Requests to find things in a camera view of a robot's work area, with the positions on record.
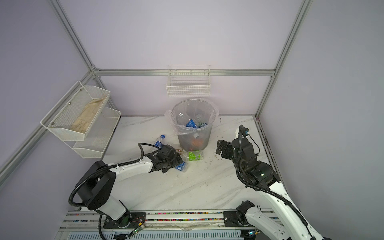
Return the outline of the orange label yellow-cap bottle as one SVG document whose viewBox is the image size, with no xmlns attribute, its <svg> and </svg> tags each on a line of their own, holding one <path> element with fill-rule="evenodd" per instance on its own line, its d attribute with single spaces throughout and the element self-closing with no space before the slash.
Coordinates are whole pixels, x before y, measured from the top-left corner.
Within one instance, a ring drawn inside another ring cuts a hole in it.
<svg viewBox="0 0 384 240">
<path fill-rule="evenodd" d="M 191 150 L 201 150 L 204 146 L 204 136 L 198 133 L 193 134 L 190 141 L 190 149 Z"/>
</svg>

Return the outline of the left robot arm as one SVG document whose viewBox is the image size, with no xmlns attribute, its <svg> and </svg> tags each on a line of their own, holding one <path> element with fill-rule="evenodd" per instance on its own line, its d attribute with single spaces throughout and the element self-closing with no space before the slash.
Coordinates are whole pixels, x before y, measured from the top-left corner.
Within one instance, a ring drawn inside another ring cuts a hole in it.
<svg viewBox="0 0 384 240">
<path fill-rule="evenodd" d="M 128 208 L 115 197 L 112 190 L 115 183 L 125 179 L 152 172 L 168 170 L 183 164 L 180 153 L 170 145 L 161 147 L 148 143 L 138 143 L 141 155 L 138 159 L 117 164 L 106 164 L 97 161 L 75 185 L 69 195 L 68 203 L 72 207 L 86 207 L 97 212 L 99 216 L 98 231 L 102 240 L 102 218 L 112 220 L 120 229 L 135 223 Z"/>
</svg>

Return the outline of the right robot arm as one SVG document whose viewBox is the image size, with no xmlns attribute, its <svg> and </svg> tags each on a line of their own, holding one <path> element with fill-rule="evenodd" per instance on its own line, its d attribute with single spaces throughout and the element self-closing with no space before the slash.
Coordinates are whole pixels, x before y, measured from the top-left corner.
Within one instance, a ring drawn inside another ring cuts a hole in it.
<svg viewBox="0 0 384 240">
<path fill-rule="evenodd" d="M 261 194 L 272 206 L 281 221 L 276 223 L 251 201 L 243 201 L 235 211 L 224 212 L 225 225 L 254 227 L 271 240 L 323 240 L 293 203 L 279 175 L 271 165 L 259 161 L 252 143 L 247 139 L 249 130 L 239 126 L 238 137 L 231 142 L 219 140 L 216 153 L 231 160 L 238 180 Z"/>
</svg>

